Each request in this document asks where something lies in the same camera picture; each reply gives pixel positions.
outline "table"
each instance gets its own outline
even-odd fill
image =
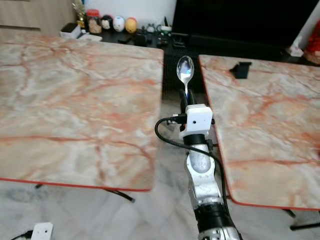
[[[320,68],[200,55],[230,195],[237,204],[320,209]],[[248,78],[229,71],[251,62]]]
[[[0,180],[150,190],[163,57],[60,37],[0,45]]]

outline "wooden cabinet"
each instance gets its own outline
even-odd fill
[[[72,0],[0,0],[0,42],[20,33],[59,36],[76,16]]]

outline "black television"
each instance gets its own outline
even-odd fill
[[[191,45],[290,46],[318,0],[177,0],[172,33]]]

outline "white wall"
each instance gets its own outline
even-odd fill
[[[308,39],[309,39],[310,35],[313,33],[313,30],[319,20],[320,20],[320,1],[315,6],[310,17],[305,22],[303,28],[301,29],[300,33],[298,34],[298,36],[302,36],[302,40],[299,44],[299,47],[301,49],[305,49],[307,47]]]
[[[134,17],[138,28],[148,23],[161,24],[166,17],[174,21],[177,0],[85,0],[86,9],[99,9],[100,15],[120,15],[124,19]]]

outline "power cord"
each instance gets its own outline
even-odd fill
[[[157,123],[155,124],[155,126],[154,126],[154,132],[155,132],[155,134],[157,135],[157,137],[158,137],[159,139],[161,139],[162,141],[164,141],[164,142],[166,142],[166,143],[168,143],[168,144],[171,144],[171,145],[174,145],[174,146],[183,148],[183,149],[192,150],[192,151],[195,151],[195,152],[198,152],[198,153],[207,155],[207,156],[209,156],[209,157],[211,157],[211,158],[214,159],[214,162],[219,166],[219,169],[220,169],[221,186],[222,186],[222,199],[223,199],[224,207],[225,207],[225,210],[226,210],[227,214],[230,216],[229,208],[228,208],[228,203],[227,203],[227,195],[226,195],[225,171],[224,171],[224,168],[223,168],[221,162],[218,160],[218,158],[212,153],[212,151],[210,151],[210,152],[202,151],[202,150],[197,149],[197,148],[195,148],[195,147],[192,147],[192,146],[189,146],[189,145],[185,145],[185,144],[182,144],[182,143],[173,141],[173,140],[171,140],[171,139],[168,139],[168,138],[162,136],[162,135],[159,133],[158,127],[159,127],[159,125],[160,125],[162,122],[166,122],[166,121],[167,121],[168,123],[170,123],[170,122],[176,122],[176,123],[178,123],[178,124],[182,124],[185,119],[187,119],[187,115],[184,114],[184,113],[178,114],[178,116],[161,118],[161,119],[160,119],[159,121],[157,121]]]
[[[19,236],[12,238],[11,240],[16,240],[16,239],[20,239],[20,238],[31,239],[33,232],[34,232],[33,230],[29,230],[29,231],[25,232],[24,234],[21,234]]]

